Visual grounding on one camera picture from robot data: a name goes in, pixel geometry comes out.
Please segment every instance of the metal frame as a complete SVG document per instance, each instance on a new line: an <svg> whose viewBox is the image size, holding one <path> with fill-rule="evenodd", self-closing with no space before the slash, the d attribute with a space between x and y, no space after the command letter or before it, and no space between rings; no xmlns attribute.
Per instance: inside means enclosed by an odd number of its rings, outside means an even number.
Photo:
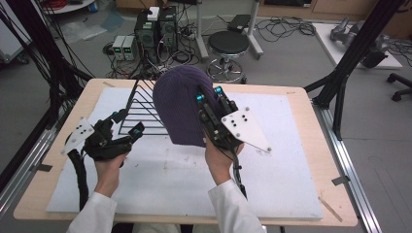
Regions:
<svg viewBox="0 0 412 233"><path fill-rule="evenodd" d="M47 151L52 146L56 136L56 125L49 130L44 130L36 144L31 149L30 153L27 154L18 170L7 183L0 195L0 220L16 198L16 193L24 187L29 177L36 172L37 167L43 160L44 155L46 155Z"/></svg>
<svg viewBox="0 0 412 233"><path fill-rule="evenodd" d="M349 181L346 188L350 191L352 202L357 211L357 215L361 218L363 227L368 233L382 233L381 227L372 207L367 200L366 194L363 191L361 181L352 163L351 157L344 143L335 135L332 129L333 116L329 110L322 109L319 106L313 106L315 113L318 115L319 122L323 124L325 136L328 136L333 148L333 155L339 162L341 176L347 176Z"/></svg>
<svg viewBox="0 0 412 233"><path fill-rule="evenodd" d="M120 124L119 135L127 135L127 132L139 121L145 125L145 135L168 135L155 110L153 100L155 83L141 78L136 81L130 92L126 105L128 116Z"/></svg>

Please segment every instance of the white board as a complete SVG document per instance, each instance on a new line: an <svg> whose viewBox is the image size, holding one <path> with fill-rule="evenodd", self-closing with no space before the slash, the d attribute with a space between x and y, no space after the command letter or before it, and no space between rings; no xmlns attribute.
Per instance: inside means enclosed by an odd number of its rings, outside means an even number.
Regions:
<svg viewBox="0 0 412 233"><path fill-rule="evenodd" d="M94 124L126 105L131 89L106 88L89 121ZM239 108L250 107L273 150L246 146L239 155L248 201L260 217L316 220L323 217L292 111L286 96L227 93ZM90 192L96 184L92 160L86 158ZM215 186L204 149L173 145L168 136L144 135L120 170L113 198L117 213L214 216L207 191ZM77 212L79 194L70 160L64 165L48 212Z"/></svg>
<svg viewBox="0 0 412 233"><path fill-rule="evenodd" d="M345 54L347 49L347 47L344 46L342 42L333 42L330 40L330 30L335 28L338 24L313 23L313 25L316 27L316 34L318 38L322 41L322 45L327 51L327 54L329 55L333 63L337 65L337 63L339 63L339 61L342 59L343 54ZM379 63L373 69L393 70L402 68L402 65L388 51L385 52L385 55L387 55L388 57L381 61L381 63ZM358 64L357 68L366 69L361 64Z"/></svg>

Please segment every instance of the wooden table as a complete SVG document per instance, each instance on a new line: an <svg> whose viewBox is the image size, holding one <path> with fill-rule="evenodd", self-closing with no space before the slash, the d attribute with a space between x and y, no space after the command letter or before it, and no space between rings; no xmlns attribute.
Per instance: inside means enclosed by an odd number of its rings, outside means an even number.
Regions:
<svg viewBox="0 0 412 233"><path fill-rule="evenodd" d="M51 165L49 172L38 171L31 184L20 199L15 218L30 220L70 220L75 214L48 213L46 207L56 187L61 169L67 156L60 154L67 136L77 126L80 117L88 117L105 87L132 87L134 81L95 79L88 82L72 113L61 128L46 155L43 164ZM326 143L326 138L315 116L305 90L301 87L220 84L225 92L263 93L286 95L292 108L293 117L300 140L306 154L308 166L313 177L324 218L319 221L274 220L261 218L266 225L318 225L318 226L355 226L358 219L343 184L335 186L331 180L340 175ZM214 217L182 217L138 215L116 215L116 221L123 222L175 222L175 223L217 223Z"/></svg>

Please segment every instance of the chair wheel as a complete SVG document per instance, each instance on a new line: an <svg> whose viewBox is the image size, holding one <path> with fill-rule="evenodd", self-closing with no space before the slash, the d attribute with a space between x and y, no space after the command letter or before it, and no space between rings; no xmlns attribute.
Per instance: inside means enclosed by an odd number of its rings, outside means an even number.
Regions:
<svg viewBox="0 0 412 233"><path fill-rule="evenodd" d="M387 79L387 82L388 82L388 83L393 83L393 82L395 82L395 81L396 81L396 79L395 79L394 77L392 77L392 76L389 76L388 79Z"/></svg>
<svg viewBox="0 0 412 233"><path fill-rule="evenodd" d="M398 94L396 94L396 93L395 93L394 96L392 96L392 100L394 100L395 102L397 102L397 101L399 101L399 100L401 100L401 99L402 99L402 97L400 97L400 95L398 95Z"/></svg>

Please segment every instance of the person's hand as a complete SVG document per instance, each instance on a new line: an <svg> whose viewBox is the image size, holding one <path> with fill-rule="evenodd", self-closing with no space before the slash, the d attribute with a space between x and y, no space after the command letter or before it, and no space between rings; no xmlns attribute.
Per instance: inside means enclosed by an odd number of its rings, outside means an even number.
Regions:
<svg viewBox="0 0 412 233"><path fill-rule="evenodd" d="M241 144L236 152L239 154L245 144ZM212 141L206 136L206 163L209 166L209 171L216 185L225 183L230 180L230 166L233 163L232 154L227 150L219 150Z"/></svg>
<svg viewBox="0 0 412 233"><path fill-rule="evenodd" d="M127 153L117 156L111 160L96 161L94 165L97 172L97 185L95 192L112 197L119 186L120 166L126 158Z"/></svg>

